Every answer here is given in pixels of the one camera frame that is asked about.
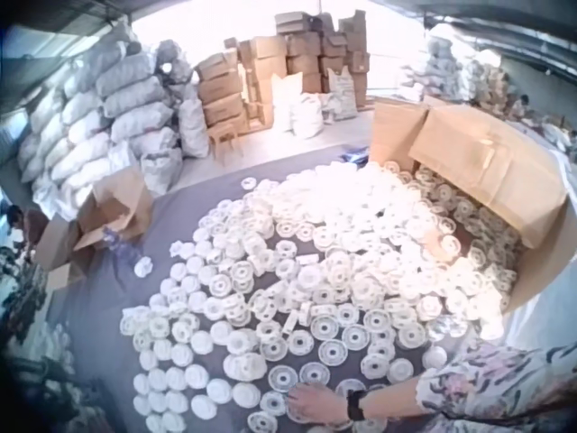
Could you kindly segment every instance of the wooden stool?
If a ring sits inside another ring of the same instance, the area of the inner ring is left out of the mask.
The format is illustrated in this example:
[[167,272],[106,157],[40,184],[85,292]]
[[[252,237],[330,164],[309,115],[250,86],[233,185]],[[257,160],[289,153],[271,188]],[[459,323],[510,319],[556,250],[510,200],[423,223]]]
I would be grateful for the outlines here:
[[[210,145],[212,147],[213,156],[216,160],[219,160],[217,154],[217,147],[220,147],[220,143],[223,139],[228,139],[228,145],[230,146],[231,150],[238,150],[241,156],[243,155],[243,149],[241,148],[238,140],[238,131],[233,123],[221,123],[215,124],[208,128],[208,139],[210,141]],[[222,154],[223,158],[220,161],[224,164],[224,154]]]

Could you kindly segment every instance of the person's hand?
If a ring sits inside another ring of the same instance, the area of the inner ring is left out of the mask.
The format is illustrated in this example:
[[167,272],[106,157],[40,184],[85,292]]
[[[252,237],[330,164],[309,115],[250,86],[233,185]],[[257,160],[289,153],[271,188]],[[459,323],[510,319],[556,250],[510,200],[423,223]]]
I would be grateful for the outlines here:
[[298,383],[288,392],[287,404],[311,422],[333,424],[347,421],[347,401],[320,383]]

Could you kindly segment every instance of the floor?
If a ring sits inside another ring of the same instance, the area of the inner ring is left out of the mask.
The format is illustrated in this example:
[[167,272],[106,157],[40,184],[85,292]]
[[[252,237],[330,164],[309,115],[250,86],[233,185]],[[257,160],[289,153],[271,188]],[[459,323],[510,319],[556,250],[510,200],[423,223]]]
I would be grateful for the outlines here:
[[367,145],[371,142],[372,115],[372,111],[365,111],[359,113],[354,119],[326,125],[319,135],[308,140],[298,139],[292,133],[278,133],[271,129],[245,135],[239,138],[243,156],[238,152],[228,152],[225,155],[224,164],[215,161],[212,156],[205,159],[185,160],[180,179],[172,186],[170,192],[300,153],[340,144]]

